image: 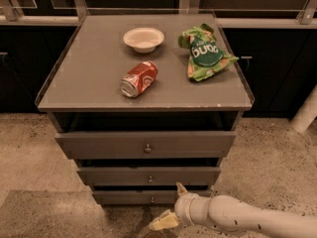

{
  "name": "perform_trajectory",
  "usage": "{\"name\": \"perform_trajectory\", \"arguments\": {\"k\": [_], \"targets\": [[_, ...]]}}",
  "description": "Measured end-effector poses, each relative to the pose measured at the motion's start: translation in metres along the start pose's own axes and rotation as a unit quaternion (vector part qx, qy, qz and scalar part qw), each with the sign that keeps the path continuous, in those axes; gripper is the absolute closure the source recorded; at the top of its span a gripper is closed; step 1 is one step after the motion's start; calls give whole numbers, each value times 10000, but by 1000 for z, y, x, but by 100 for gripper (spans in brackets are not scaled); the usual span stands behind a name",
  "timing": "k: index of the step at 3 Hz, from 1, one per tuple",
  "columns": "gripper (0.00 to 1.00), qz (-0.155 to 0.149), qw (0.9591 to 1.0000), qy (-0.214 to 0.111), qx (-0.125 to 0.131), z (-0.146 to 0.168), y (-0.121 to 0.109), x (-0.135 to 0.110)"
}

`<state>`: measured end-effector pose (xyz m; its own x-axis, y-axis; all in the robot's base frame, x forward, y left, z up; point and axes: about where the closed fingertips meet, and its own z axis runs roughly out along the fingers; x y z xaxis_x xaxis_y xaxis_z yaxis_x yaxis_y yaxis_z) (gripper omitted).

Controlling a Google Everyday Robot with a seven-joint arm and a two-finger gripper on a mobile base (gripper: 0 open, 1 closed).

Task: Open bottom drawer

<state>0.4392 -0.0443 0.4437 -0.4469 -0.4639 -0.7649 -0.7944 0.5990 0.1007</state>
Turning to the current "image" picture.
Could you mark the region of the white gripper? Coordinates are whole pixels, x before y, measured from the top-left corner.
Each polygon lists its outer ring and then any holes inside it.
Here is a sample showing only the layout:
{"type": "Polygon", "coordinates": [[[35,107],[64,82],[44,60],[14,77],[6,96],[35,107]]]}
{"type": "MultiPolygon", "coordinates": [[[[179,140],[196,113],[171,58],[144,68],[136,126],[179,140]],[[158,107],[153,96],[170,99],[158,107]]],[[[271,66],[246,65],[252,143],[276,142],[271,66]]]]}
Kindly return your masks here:
{"type": "Polygon", "coordinates": [[[186,225],[210,226],[209,204],[211,198],[187,192],[185,186],[179,181],[175,184],[179,195],[174,205],[175,213],[169,209],[166,210],[150,223],[150,229],[154,231],[170,229],[177,227],[180,222],[186,225]]]}

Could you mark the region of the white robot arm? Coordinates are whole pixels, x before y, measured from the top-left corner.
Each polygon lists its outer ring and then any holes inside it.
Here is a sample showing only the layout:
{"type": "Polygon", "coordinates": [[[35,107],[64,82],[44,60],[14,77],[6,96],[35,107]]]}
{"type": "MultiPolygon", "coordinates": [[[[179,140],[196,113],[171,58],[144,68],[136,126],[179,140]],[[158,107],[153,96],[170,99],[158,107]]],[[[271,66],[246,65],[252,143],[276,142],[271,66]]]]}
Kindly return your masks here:
{"type": "Polygon", "coordinates": [[[317,217],[263,209],[228,195],[201,196],[176,184],[178,200],[150,223],[154,231],[180,224],[234,234],[254,231],[269,238],[317,238],[317,217]]]}

